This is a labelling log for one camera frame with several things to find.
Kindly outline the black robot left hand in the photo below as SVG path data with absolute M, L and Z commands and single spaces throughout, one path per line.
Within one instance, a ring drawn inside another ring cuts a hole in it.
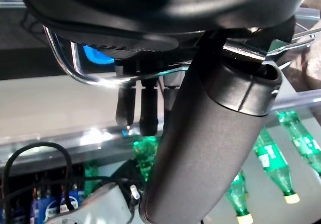
M 282 83 L 265 64 L 302 0 L 23 0 L 75 80 L 120 86 L 190 61 L 139 205 L 145 223 L 198 223 L 246 160 Z

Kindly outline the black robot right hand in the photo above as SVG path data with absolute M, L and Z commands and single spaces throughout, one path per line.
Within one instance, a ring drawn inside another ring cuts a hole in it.
M 130 189 L 131 185 L 135 185 L 139 191 L 144 191 L 145 189 L 146 181 L 136 159 L 124 162 L 111 176 L 120 180 L 127 189 Z

